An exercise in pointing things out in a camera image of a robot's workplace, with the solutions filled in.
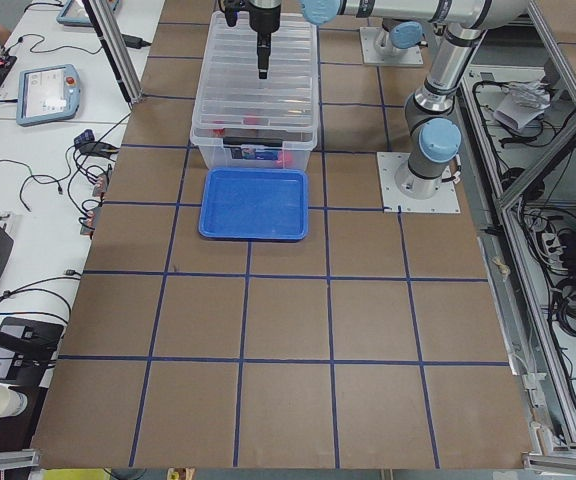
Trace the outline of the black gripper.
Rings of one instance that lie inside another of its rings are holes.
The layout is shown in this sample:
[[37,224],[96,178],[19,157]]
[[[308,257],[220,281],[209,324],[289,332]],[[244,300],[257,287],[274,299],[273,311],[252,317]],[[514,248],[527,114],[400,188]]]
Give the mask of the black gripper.
[[272,34],[280,27],[281,0],[249,0],[249,24],[257,32],[258,76],[268,78]]

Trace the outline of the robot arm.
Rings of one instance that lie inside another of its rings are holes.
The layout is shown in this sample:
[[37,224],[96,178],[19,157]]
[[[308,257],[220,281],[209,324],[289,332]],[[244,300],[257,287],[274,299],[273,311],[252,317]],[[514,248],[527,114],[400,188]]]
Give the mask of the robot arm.
[[460,130],[447,114],[467,66],[485,33],[513,21],[526,7],[525,1],[303,1],[301,12],[314,25],[353,15],[445,26],[423,85],[406,102],[412,151],[395,174],[404,195],[427,200],[435,195],[445,168],[460,149]]

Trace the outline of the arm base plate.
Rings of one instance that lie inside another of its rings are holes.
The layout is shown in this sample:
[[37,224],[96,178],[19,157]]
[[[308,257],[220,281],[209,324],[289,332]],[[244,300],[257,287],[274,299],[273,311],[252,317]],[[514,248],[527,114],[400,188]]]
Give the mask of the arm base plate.
[[421,179],[409,169],[407,152],[378,152],[383,210],[392,213],[460,214],[459,173],[445,165],[442,176]]
[[423,58],[419,46],[399,49],[390,41],[382,27],[361,27],[359,30],[363,63],[371,66],[421,68]]

